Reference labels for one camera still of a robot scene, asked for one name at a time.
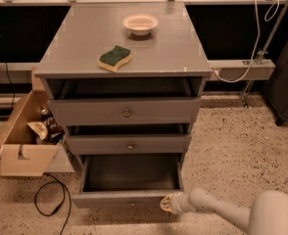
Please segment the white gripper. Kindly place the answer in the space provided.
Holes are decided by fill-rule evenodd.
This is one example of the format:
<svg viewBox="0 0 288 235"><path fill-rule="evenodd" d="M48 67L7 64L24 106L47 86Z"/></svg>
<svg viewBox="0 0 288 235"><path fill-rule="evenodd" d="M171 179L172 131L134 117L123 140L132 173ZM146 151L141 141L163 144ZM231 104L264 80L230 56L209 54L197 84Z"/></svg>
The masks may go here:
<svg viewBox="0 0 288 235"><path fill-rule="evenodd" d="M189 194L186 192L175 192L168 194L160 201L160 208L165 212L183 214L192 211Z"/></svg>

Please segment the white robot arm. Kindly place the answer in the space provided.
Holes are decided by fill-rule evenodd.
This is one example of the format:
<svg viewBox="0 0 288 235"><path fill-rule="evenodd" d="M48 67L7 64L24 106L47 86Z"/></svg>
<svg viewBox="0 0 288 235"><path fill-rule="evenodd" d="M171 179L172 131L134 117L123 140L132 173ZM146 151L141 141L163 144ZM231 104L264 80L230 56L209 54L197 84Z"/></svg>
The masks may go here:
<svg viewBox="0 0 288 235"><path fill-rule="evenodd" d="M170 193L160 207L174 214L214 213L247 235L288 235L288 195L276 190L261 192L250 208L219 200L203 188Z"/></svg>

